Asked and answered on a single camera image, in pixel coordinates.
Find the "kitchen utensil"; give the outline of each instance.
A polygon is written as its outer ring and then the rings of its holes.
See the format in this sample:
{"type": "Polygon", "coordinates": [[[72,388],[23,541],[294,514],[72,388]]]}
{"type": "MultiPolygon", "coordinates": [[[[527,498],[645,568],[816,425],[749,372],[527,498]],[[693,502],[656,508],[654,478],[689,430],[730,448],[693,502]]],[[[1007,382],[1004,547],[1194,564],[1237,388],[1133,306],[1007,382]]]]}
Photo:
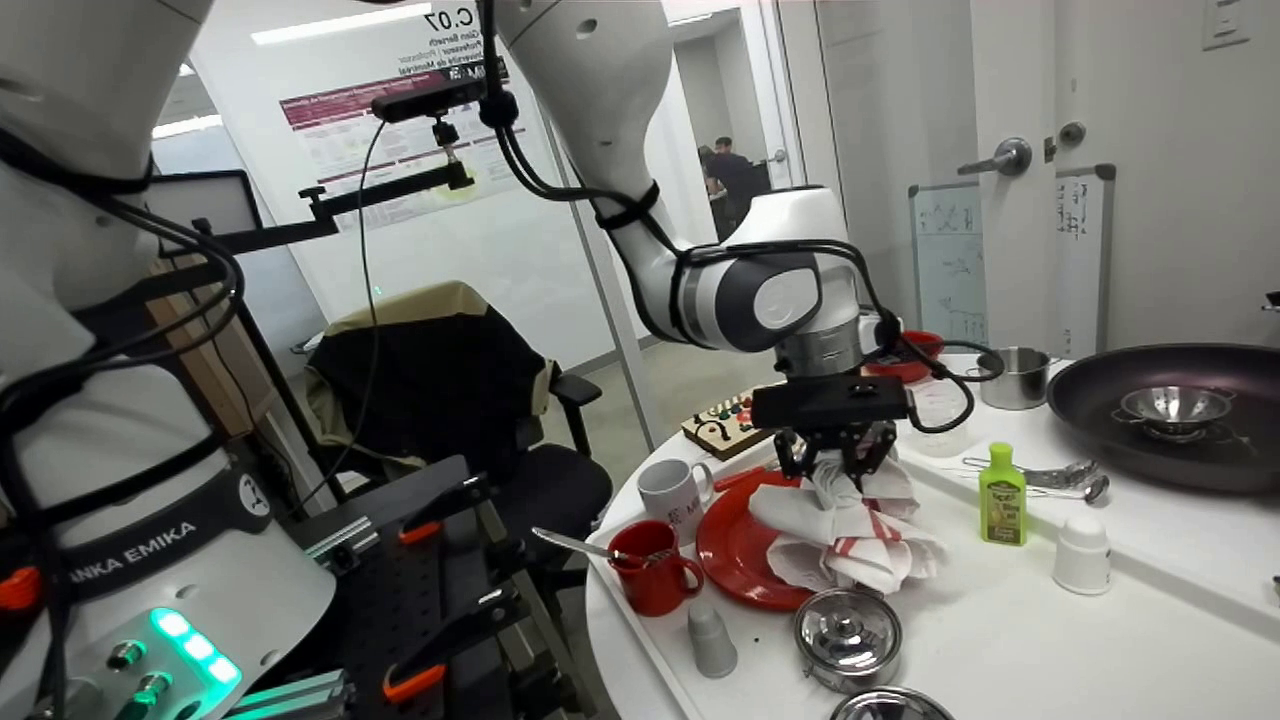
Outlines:
{"type": "Polygon", "coordinates": [[[716,610],[689,611],[689,644],[693,644],[697,673],[722,680],[735,668],[735,644],[716,610]]]}
{"type": "Polygon", "coordinates": [[[1086,505],[1099,505],[1113,488],[1113,478],[1090,478],[1086,483],[1063,483],[1063,488],[1036,488],[1033,498],[1052,498],[1052,502],[1086,502],[1086,505]]]}
{"type": "Polygon", "coordinates": [[[1052,580],[1076,596],[1103,596],[1113,588],[1113,557],[1099,516],[1071,516],[1055,538],[1052,580]]]}
{"type": "Polygon", "coordinates": [[[642,522],[617,532],[608,564],[642,615],[668,615],[703,588],[703,571],[682,557],[675,532],[659,522],[642,522]]]}
{"type": "Polygon", "coordinates": [[[722,483],[722,498],[697,530],[697,564],[723,596],[741,603],[764,611],[796,611],[813,593],[783,586],[769,568],[769,547],[779,538],[764,530],[749,508],[762,483],[796,488],[794,478],[779,478],[774,469],[754,469],[722,483]]]}
{"type": "Polygon", "coordinates": [[[650,516],[675,530],[682,541],[693,541],[703,522],[703,493],[711,488],[707,463],[656,459],[636,482],[642,505],[650,516]]]}
{"type": "Polygon", "coordinates": [[[1280,493],[1280,352],[1246,343],[1158,343],[1090,358],[1047,385],[1047,407],[1107,469],[1152,483],[1280,493]],[[1232,391],[1229,434],[1208,445],[1160,445],[1115,425],[1133,388],[1198,385],[1232,391]]]}
{"type": "Polygon", "coordinates": [[[935,701],[902,689],[869,689],[848,695],[832,720],[951,720],[935,701]]]}
{"type": "MultiPolygon", "coordinates": [[[[964,457],[968,469],[987,469],[987,457],[964,457]]],[[[1033,488],[1080,488],[1098,473],[1092,459],[1071,459],[1063,469],[1025,469],[1033,488]]]]}
{"type": "Polygon", "coordinates": [[[547,530],[527,530],[537,541],[580,552],[580,557],[604,557],[604,560],[625,560],[625,564],[650,564],[654,557],[625,557],[625,552],[608,552],[602,544],[583,544],[578,538],[565,532],[547,532],[547,530]]]}
{"type": "Polygon", "coordinates": [[[975,361],[984,372],[1004,368],[997,382],[979,385],[979,401],[1004,411],[1027,411],[1046,406],[1047,358],[1036,349],[997,349],[975,361]]]}
{"type": "Polygon", "coordinates": [[[1202,385],[1133,388],[1115,406],[1115,420],[1160,445],[1205,445],[1213,425],[1232,416],[1232,395],[1202,385]]]}
{"type": "Polygon", "coordinates": [[[816,596],[796,611],[796,636],[807,673],[837,689],[860,691],[890,680],[904,644],[904,625],[882,593],[854,588],[846,596],[816,596]]]}

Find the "ceiling light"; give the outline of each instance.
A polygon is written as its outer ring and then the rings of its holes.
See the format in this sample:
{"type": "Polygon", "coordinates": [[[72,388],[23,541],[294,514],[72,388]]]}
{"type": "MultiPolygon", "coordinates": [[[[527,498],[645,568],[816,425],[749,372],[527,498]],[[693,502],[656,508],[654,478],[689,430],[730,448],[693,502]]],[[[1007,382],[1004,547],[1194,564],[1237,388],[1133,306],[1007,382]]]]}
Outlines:
{"type": "Polygon", "coordinates": [[[331,18],[316,26],[287,26],[287,29],[268,29],[253,31],[253,45],[300,45],[316,38],[341,38],[341,31],[360,31],[360,29],[379,29],[379,26],[402,26],[402,19],[421,19],[434,4],[402,4],[402,8],[379,8],[379,12],[360,12],[360,18],[331,18]]]}

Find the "red plate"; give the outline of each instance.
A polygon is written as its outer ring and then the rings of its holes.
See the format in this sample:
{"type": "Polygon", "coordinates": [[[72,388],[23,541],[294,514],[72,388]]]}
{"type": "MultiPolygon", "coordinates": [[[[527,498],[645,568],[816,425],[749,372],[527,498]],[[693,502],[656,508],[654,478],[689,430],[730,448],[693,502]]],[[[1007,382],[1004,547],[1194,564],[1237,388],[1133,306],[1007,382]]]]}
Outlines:
{"type": "Polygon", "coordinates": [[[796,488],[794,478],[774,469],[754,469],[730,482],[707,516],[697,524],[697,560],[723,596],[769,611],[796,611],[813,593],[783,586],[769,568],[769,544],[775,532],[756,524],[749,508],[762,483],[796,488]]]}

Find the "white cup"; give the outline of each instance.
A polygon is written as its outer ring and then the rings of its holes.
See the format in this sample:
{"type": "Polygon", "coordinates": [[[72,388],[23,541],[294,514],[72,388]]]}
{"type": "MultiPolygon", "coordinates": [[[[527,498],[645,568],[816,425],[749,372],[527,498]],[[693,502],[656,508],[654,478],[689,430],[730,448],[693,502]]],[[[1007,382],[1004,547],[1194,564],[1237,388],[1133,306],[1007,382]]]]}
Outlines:
{"type": "Polygon", "coordinates": [[[707,680],[722,680],[735,668],[735,644],[716,610],[689,611],[689,644],[697,673],[703,673],[707,680]]]}
{"type": "Polygon", "coordinates": [[[693,541],[703,522],[703,488],[711,488],[707,463],[656,459],[642,473],[642,505],[650,516],[675,530],[682,541],[693,541]]]}
{"type": "Polygon", "coordinates": [[[1063,524],[1052,580],[1076,596],[1103,596],[1113,588],[1107,532],[1092,514],[1063,524]]]}

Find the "office chair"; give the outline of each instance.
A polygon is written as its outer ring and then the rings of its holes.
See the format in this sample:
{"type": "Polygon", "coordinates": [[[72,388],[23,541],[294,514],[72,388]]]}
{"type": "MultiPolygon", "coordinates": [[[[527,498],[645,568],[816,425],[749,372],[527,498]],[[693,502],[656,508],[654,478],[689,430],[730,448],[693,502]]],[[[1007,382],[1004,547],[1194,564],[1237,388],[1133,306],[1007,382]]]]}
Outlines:
{"type": "Polygon", "coordinates": [[[583,571],[565,571],[565,552],[543,547],[527,530],[590,538],[613,498],[583,434],[598,385],[534,352],[467,285],[435,285],[331,326],[312,368],[323,382],[312,391],[320,438],[346,425],[358,448],[346,448],[350,459],[465,457],[498,483],[498,514],[534,560],[547,603],[556,588],[580,586],[583,571]],[[547,395],[569,416],[574,448],[543,445],[547,395]]]}

